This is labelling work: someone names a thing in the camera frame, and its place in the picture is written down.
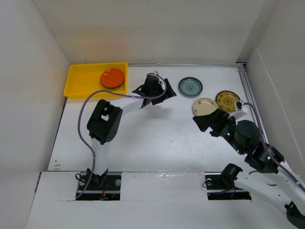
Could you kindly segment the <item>blue patterned plate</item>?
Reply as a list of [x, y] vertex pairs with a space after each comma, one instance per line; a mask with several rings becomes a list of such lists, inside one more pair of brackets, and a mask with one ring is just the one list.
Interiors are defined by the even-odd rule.
[[185, 77], [179, 81], [178, 89], [183, 96], [194, 98], [199, 96], [203, 91], [203, 84], [197, 78]]

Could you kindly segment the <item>yellow brown plate front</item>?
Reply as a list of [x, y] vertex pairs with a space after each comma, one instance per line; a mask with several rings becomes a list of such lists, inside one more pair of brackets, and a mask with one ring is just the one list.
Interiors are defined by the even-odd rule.
[[116, 90], [124, 85], [124, 83], [101, 83], [106, 89]]

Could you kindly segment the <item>orange plate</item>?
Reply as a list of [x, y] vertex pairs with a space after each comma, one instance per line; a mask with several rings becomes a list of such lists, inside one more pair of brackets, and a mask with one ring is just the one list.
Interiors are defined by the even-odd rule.
[[125, 73], [118, 68], [106, 70], [100, 77], [101, 83], [123, 83], [125, 81]]

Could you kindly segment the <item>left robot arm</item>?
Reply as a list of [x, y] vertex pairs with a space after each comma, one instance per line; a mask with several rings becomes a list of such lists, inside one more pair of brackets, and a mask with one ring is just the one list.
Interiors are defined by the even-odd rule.
[[161, 80], [153, 74], [147, 75], [143, 85], [112, 102], [101, 99], [88, 120], [87, 129], [94, 152], [94, 165], [86, 171], [89, 184], [95, 189], [106, 185], [108, 173], [108, 148], [104, 144], [112, 141], [118, 133], [123, 115], [151, 104], [162, 103], [176, 96], [167, 78]]

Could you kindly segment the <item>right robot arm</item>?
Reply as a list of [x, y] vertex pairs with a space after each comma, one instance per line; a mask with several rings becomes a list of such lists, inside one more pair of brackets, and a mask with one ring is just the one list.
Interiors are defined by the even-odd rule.
[[220, 109], [193, 120], [200, 131], [210, 128], [211, 136], [222, 137], [238, 154], [245, 155], [245, 163], [274, 183], [253, 181], [239, 166], [229, 163], [219, 175], [224, 187], [257, 195], [282, 211], [292, 225], [305, 227], [305, 184], [283, 165], [284, 156], [264, 141], [261, 125], [249, 120], [238, 122]]

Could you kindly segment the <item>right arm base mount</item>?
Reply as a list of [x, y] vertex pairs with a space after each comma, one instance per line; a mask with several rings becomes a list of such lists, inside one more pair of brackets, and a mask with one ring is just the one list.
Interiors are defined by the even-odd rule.
[[248, 191], [225, 184], [220, 172], [207, 172], [204, 176], [202, 187], [207, 191], [208, 200], [252, 200]]

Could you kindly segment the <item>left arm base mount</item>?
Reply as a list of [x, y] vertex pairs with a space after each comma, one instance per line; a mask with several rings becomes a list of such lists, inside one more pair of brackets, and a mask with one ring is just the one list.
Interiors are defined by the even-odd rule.
[[122, 173], [108, 172], [102, 175], [92, 174], [91, 180], [85, 190], [91, 170], [75, 175], [78, 181], [76, 200], [79, 201], [118, 201], [120, 200]]

